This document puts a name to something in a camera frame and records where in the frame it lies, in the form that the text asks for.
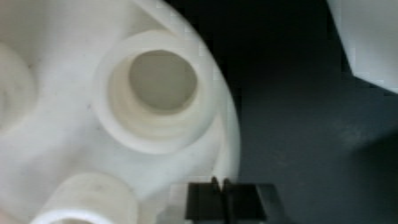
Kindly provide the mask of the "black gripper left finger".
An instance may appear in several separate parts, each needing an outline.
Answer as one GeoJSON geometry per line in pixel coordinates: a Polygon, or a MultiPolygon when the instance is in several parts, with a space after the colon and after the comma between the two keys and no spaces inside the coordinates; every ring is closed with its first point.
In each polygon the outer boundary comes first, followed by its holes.
{"type": "Polygon", "coordinates": [[[185,220],[192,224],[222,221],[220,186],[217,178],[188,184],[185,220]]]}

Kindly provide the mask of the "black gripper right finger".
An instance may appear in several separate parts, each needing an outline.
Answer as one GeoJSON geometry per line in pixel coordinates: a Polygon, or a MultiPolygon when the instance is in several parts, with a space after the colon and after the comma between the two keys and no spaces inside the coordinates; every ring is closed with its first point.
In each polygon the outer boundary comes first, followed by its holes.
{"type": "Polygon", "coordinates": [[[265,221],[263,205],[254,184],[224,180],[222,202],[226,224],[259,224],[265,221]]]}

